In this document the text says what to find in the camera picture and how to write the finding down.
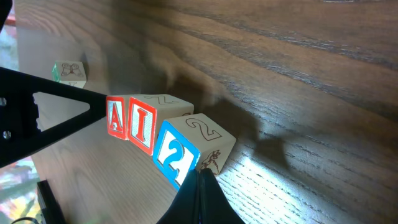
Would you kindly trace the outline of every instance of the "brown wood tabletop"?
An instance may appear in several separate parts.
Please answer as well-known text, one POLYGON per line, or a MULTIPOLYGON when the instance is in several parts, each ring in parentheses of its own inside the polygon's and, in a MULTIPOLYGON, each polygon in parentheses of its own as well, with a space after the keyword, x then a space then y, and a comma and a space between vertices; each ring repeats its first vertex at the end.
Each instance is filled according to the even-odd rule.
MULTIPOLYGON (((217 177, 247 223, 398 222, 398 1, 16 0, 20 70, 169 93, 238 141, 217 177)), ((82 103, 38 95, 40 125, 82 103)), ((33 156, 70 223, 155 223, 176 191, 102 119, 33 156)))

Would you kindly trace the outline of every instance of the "alphabet block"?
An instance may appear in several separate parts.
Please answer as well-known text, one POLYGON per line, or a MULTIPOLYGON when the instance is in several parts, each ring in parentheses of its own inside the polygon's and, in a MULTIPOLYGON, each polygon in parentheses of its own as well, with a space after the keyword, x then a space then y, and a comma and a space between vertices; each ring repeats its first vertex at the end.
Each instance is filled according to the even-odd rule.
POLYGON ((188 171, 210 168, 218 175, 236 139, 204 114, 166 119, 153 161, 178 190, 188 171))
POLYGON ((52 69, 53 79, 56 82, 83 88, 87 78, 81 62, 55 61, 52 69))
POLYGON ((128 138, 136 146, 153 155, 163 120, 193 113, 193 104, 167 94, 130 97, 128 138))
POLYGON ((127 140, 128 102, 132 95, 107 96, 106 120, 108 134, 127 140))

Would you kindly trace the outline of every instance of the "toy block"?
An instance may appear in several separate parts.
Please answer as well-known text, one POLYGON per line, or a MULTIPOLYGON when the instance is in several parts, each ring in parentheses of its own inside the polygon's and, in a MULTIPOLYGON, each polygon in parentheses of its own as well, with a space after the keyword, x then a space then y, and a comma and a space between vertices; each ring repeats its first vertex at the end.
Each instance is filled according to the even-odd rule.
POLYGON ((81 62, 57 60, 52 69, 52 75, 54 81, 77 88, 83 88, 87 82, 85 69, 81 62))
POLYGON ((188 171, 210 168, 218 175, 236 139, 204 114, 166 119, 153 161, 178 190, 188 171))
POLYGON ((193 114, 193 104, 167 94, 130 97, 128 138, 153 155, 163 120, 193 114))
POLYGON ((127 140, 128 102, 132 95, 106 97, 106 124, 108 134, 127 140))

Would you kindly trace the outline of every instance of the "butterfly drawing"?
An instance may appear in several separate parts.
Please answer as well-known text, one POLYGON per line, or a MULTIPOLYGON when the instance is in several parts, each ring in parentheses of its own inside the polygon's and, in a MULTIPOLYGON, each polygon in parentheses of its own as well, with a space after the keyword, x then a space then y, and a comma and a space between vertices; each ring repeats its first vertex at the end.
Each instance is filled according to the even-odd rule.
POLYGON ((83 77, 83 74, 81 73, 78 64, 73 63, 70 65, 68 63, 62 63, 61 76, 68 76, 69 74, 74 74, 78 77, 83 77))

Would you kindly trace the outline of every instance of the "screw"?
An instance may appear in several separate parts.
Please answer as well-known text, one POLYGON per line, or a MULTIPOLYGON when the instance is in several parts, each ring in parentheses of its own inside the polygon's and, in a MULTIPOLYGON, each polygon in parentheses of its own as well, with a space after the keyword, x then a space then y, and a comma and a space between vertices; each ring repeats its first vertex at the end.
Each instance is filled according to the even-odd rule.
POLYGON ((4 97, 0 97, 0 106, 6 106, 7 100, 4 97))
POLYGON ((2 137, 3 137, 5 140, 10 139, 10 138, 11 138, 11 132, 10 132, 10 131, 3 131, 3 132, 2 132, 2 137))

